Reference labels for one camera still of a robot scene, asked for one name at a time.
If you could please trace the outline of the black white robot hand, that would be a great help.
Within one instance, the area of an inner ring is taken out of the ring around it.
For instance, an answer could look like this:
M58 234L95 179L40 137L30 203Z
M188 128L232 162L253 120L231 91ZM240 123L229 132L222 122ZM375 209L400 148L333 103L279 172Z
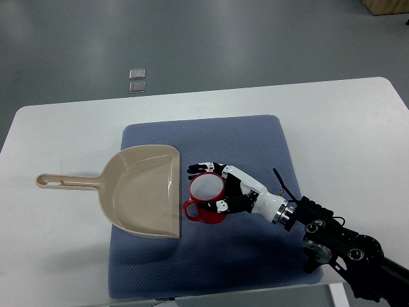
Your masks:
M216 162L202 162L188 167L187 173L191 181L202 173L216 173L224 180L225 198L217 203L199 206L226 215L240 212L259 214L271 223L291 224L294 208L282 196L268 192L268 189L255 178L235 166Z

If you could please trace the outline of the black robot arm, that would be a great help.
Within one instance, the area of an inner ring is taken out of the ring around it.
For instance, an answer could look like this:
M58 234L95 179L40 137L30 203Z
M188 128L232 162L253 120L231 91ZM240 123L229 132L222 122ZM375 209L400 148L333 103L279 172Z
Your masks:
M380 243L344 227L345 220L303 196L290 197L275 213L274 223L290 231L304 226L304 271L328 264L350 286L356 298L390 306L408 306L408 269L385 257Z

